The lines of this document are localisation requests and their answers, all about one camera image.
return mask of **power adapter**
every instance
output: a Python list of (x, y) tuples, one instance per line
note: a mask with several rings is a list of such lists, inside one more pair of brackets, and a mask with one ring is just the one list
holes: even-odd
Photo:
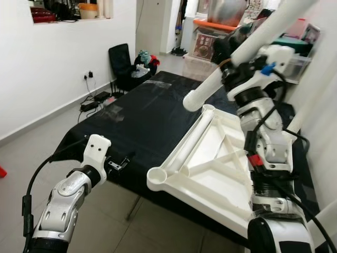
[(81, 110), (81, 112), (87, 112), (87, 111), (90, 111), (92, 109), (97, 108), (99, 104), (100, 103), (98, 103), (98, 102), (91, 102), (89, 104), (82, 104), (80, 110)]
[(110, 93), (108, 93), (106, 91), (103, 91), (100, 94), (96, 95), (94, 97), (94, 100), (98, 101), (98, 102), (103, 102), (104, 100), (106, 100), (108, 98), (110, 98)]

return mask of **black tablecloth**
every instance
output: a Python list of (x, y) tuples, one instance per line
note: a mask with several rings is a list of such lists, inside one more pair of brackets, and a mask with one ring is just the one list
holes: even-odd
[[(112, 175), (109, 180), (240, 245), (247, 246), (245, 238), (225, 226), (168, 193), (153, 192), (146, 186), (147, 171), (164, 162), (199, 117), (200, 111), (187, 112), (182, 105), (184, 96), (199, 84), (198, 81), (182, 76), (159, 72), (149, 81), (70, 129), (57, 151), (80, 140), (84, 135), (103, 135), (111, 140), (112, 148), (108, 155), (116, 163), (121, 162), (127, 154), (135, 152), (127, 167), (120, 174)], [(217, 91), (207, 103), (220, 110), (236, 113), (236, 107), (227, 100), (224, 89)], [(287, 104), (282, 105), (279, 113), (285, 125), (288, 125), (294, 116), (292, 106)], [(295, 182), (295, 192), (314, 213), (318, 213), (303, 143), (296, 141), (293, 147), (294, 170), (300, 174), (300, 180)], [(69, 152), (58, 155), (56, 160), (81, 161), (84, 148), (84, 144), (78, 145)]]

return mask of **chair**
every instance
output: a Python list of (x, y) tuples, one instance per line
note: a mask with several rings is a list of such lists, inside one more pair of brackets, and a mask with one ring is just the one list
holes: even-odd
[(119, 89), (130, 91), (152, 76), (149, 72), (141, 77), (131, 77), (131, 73), (136, 70), (136, 67), (131, 64), (126, 43), (114, 46), (108, 52), (111, 68), (117, 78), (116, 85)]

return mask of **wall socket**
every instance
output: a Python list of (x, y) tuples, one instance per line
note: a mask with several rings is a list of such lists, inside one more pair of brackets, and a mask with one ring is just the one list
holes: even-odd
[(85, 72), (84, 73), (84, 80), (87, 80), (88, 78), (93, 78), (94, 77), (94, 73), (92, 71), (89, 70), (89, 72)]

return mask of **white plastic tray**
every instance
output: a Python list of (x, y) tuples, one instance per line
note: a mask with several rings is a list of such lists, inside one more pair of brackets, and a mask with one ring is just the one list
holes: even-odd
[(252, 182), (244, 141), (237, 116), (204, 105), (165, 162), (148, 171), (147, 186), (168, 192), (246, 238)]

